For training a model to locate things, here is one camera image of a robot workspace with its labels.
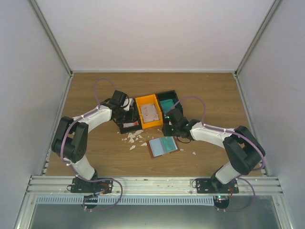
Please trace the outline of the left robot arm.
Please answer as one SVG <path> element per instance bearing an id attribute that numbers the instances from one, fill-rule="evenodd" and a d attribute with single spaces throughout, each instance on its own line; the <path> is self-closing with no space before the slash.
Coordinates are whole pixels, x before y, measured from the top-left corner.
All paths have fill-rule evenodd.
<path id="1" fill-rule="evenodd" d="M 133 105 L 133 99 L 127 94 L 115 90 L 112 97 L 102 102 L 92 110 L 76 116 L 64 116 L 60 119 L 51 144 L 52 152 L 56 153 L 82 180 L 82 188 L 92 193 L 97 190 L 96 170 L 91 166 L 87 157 L 87 142 L 90 131 L 111 120 L 122 119 Z"/>

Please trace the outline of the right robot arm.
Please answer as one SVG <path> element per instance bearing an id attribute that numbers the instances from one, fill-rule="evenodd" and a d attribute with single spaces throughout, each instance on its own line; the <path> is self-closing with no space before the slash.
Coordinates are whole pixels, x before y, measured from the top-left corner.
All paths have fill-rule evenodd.
<path id="1" fill-rule="evenodd" d="M 265 166 L 265 151 L 245 126 L 224 129 L 199 120 L 188 121 L 177 108 L 165 115 L 165 129 L 176 137 L 190 141 L 203 141 L 223 148 L 229 162 L 220 167 L 210 178 L 211 188 L 222 193 L 240 175 L 248 175 L 262 163 Z"/>

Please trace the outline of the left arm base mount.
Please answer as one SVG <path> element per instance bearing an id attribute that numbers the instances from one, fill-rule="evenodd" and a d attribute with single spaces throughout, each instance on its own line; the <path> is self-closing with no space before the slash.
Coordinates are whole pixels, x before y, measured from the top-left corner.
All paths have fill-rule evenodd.
<path id="1" fill-rule="evenodd" d="M 108 194 L 112 192 L 113 181 L 103 180 L 99 182 L 88 182 L 78 177 L 72 180 L 72 184 L 67 186 L 71 193 L 91 193 L 91 194 Z"/>

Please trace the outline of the brown leather card holder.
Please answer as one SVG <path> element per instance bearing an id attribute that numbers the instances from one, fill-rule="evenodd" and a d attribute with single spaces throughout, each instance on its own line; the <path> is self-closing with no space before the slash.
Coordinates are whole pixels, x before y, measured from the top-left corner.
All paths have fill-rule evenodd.
<path id="1" fill-rule="evenodd" d="M 147 147 L 151 158 L 160 157 L 180 150 L 173 136 L 164 136 L 149 140 L 147 141 Z"/>

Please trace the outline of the black bin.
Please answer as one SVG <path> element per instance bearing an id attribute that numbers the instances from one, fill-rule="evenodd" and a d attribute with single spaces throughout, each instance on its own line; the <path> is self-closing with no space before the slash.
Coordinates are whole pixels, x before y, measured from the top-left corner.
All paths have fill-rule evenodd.
<path id="1" fill-rule="evenodd" d="M 142 124 L 138 109 L 133 105 L 129 111 L 123 109 L 116 109 L 112 119 L 118 126 L 121 134 L 142 130 Z M 133 123 L 138 121 L 139 125 L 131 128 L 123 128 L 123 123 Z"/>
<path id="2" fill-rule="evenodd" d="M 178 96 L 175 90 L 156 93 L 156 112 L 160 120 L 166 117 L 166 114 L 173 108 L 176 102 L 178 102 Z"/>

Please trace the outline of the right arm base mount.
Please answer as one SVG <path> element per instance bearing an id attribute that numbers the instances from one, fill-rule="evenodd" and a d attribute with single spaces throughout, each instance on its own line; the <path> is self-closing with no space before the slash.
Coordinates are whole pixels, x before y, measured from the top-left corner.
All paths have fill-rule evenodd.
<path id="1" fill-rule="evenodd" d="M 196 178 L 191 181 L 191 186 L 196 189 L 198 194 L 237 194 L 239 188 L 236 180 L 228 184 L 222 184 L 216 179 Z"/>

